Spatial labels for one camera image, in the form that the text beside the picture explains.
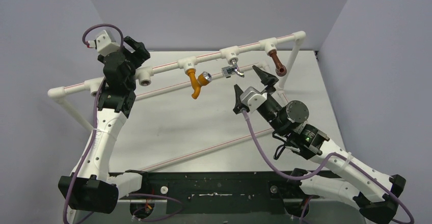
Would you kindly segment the chrome faucet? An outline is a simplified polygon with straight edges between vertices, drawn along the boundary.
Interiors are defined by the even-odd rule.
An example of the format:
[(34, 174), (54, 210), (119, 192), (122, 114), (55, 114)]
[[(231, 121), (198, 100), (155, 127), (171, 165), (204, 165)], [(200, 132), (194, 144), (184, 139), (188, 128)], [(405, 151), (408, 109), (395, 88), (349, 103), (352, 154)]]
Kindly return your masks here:
[(242, 78), (245, 76), (245, 74), (240, 71), (237, 62), (238, 62), (238, 58), (232, 58), (228, 61), (229, 66), (222, 68), (222, 75), (225, 78), (230, 78), (232, 75), (237, 75)]

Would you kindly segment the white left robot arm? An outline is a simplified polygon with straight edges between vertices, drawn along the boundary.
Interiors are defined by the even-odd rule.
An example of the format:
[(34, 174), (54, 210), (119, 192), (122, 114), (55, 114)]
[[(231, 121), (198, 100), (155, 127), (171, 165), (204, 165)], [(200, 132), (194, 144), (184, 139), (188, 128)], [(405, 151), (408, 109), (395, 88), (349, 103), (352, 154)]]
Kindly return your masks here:
[(68, 222), (68, 208), (109, 214), (120, 197), (117, 185), (108, 182), (109, 161), (136, 99), (136, 70), (150, 59), (142, 42), (130, 36), (124, 37), (123, 42), (133, 51), (121, 47), (98, 57), (104, 65), (104, 79), (96, 92), (93, 129), (76, 167), (58, 182), (65, 198), (64, 223)]

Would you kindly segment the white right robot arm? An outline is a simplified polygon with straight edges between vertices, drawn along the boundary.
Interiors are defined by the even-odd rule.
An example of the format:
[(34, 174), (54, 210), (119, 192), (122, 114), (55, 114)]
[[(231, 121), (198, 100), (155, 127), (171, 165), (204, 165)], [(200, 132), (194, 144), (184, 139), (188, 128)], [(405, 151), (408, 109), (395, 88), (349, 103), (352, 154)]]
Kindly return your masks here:
[(287, 192), (293, 197), (302, 194), (318, 196), (354, 207), (373, 223), (395, 222), (395, 215), (402, 202), (399, 196), (406, 180), (400, 175), (381, 173), (330, 139), (324, 132), (308, 123), (309, 110), (298, 100), (280, 105), (273, 97), (278, 78), (253, 67), (264, 89), (254, 87), (242, 90), (234, 86), (234, 113), (242, 114), (246, 122), (249, 113), (258, 112), (272, 128), (272, 137), (281, 142), (273, 155), (280, 158), (284, 150), (290, 150), (306, 160), (318, 164), (314, 171), (295, 169), (290, 175), (276, 170), (285, 178)]

